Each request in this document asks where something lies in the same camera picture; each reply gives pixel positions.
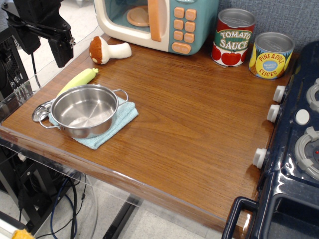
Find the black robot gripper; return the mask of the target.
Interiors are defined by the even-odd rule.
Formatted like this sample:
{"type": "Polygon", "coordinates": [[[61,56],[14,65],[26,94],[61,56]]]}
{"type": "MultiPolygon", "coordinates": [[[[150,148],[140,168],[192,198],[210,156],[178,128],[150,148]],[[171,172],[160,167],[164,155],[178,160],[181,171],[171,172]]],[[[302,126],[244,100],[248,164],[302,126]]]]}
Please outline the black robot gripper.
{"type": "Polygon", "coordinates": [[[7,24],[21,48],[28,55],[41,45],[39,37],[48,39],[58,68],[73,57],[75,40],[71,27],[60,15],[60,0],[5,0],[1,5],[7,24]]]}

